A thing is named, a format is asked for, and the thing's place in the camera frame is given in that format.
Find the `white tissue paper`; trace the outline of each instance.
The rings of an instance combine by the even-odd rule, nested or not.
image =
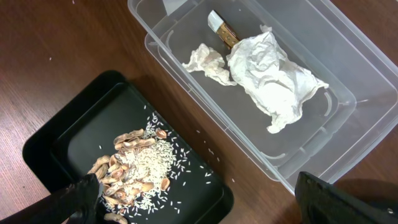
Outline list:
[[[223,69],[225,62],[221,54],[205,44],[200,44],[197,50],[193,50],[189,63],[182,63],[182,66],[188,72],[204,71],[206,77],[221,85],[236,85],[236,82],[229,80],[229,71]]]
[[[263,34],[239,41],[227,56],[232,78],[243,86],[256,106],[272,118],[267,130],[274,134],[302,117],[302,105],[329,85],[311,71],[291,62],[279,47],[271,27]]]

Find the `plastic storage box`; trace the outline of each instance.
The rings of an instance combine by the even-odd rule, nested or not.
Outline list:
[[[301,170],[334,182],[398,123],[398,68],[327,0],[128,0],[148,31],[148,51],[269,178],[290,192]],[[209,27],[215,10],[238,37],[272,27],[289,59],[330,84],[303,105],[303,117],[277,134],[241,86],[188,73],[201,43],[230,50]]]

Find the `wooden surface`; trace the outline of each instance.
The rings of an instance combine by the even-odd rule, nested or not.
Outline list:
[[[333,2],[398,64],[398,2]],[[0,31],[0,219],[48,195],[22,159],[24,142],[92,79],[115,69],[129,77],[231,187],[235,205],[223,223],[300,221],[294,196],[247,159],[147,52],[146,32],[126,0],[2,0]],[[395,128],[337,185],[365,194],[389,187],[359,187],[354,179],[398,184],[397,145]]]

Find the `pile of peanut shells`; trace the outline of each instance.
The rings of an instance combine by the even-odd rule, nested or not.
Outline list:
[[[112,208],[117,205],[134,206],[134,201],[144,192],[148,192],[154,188],[154,183],[143,182],[142,180],[133,180],[131,182],[128,175],[130,169],[129,164],[124,164],[122,157],[126,156],[127,152],[135,151],[140,153],[154,145],[157,141],[154,138],[143,139],[144,130],[140,129],[130,133],[122,134],[114,140],[114,148],[117,153],[112,156],[102,156],[96,160],[93,167],[88,171],[88,174],[95,174],[99,182],[104,185],[103,198],[106,203]],[[167,134],[164,130],[156,129],[156,137],[165,139]],[[164,178],[161,181],[160,189],[167,190],[170,185],[170,180]],[[113,220],[119,223],[127,223],[127,220],[122,216],[109,213],[106,215],[107,220]]]

